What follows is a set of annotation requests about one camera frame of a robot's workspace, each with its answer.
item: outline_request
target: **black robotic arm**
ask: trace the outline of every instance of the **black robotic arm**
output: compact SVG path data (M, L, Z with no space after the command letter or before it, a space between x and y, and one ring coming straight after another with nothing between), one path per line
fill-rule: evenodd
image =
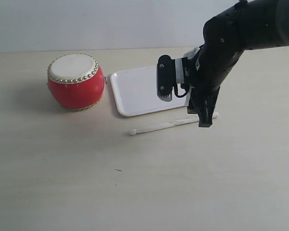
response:
M203 37L193 56L158 59L157 94L164 101L171 101L173 90L177 97L188 95L187 113L198 114L199 127L208 128L221 84L243 52L289 46L289 0L240 0L207 21Z

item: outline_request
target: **wall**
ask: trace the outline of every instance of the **wall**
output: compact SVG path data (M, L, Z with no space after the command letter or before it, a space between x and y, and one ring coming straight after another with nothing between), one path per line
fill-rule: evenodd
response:
M0 0L0 52L197 46L237 0Z

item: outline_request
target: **red drum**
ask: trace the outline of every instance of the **red drum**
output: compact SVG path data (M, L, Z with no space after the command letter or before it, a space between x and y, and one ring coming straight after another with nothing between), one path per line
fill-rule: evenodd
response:
M92 107L103 96L104 75L97 60L86 54L68 54L48 67L48 88L66 109L80 111Z

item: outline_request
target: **drumstick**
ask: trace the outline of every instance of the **drumstick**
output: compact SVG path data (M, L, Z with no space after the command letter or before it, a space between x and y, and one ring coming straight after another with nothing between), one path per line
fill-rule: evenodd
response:
M214 112L212 118L215 119L219 116L218 112ZM195 116L192 118L185 118L185 119L179 119L179 120L174 120L171 122L166 122L166 123L161 123L161 124L156 124L156 125L151 125L145 128L134 128L129 131L129 134L131 136L136 135L138 133L146 133L146 132L151 132L151 131L157 131L157 130L162 130L166 128L172 128L180 125L185 125L185 124L191 124L191 123L196 123L199 122L199 117Z

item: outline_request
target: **white plate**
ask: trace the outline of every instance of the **white plate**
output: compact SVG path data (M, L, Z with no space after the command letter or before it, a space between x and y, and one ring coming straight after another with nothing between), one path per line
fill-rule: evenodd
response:
M157 96L156 66L113 73L110 76L117 109L123 116L138 116L183 107L186 97L164 102Z

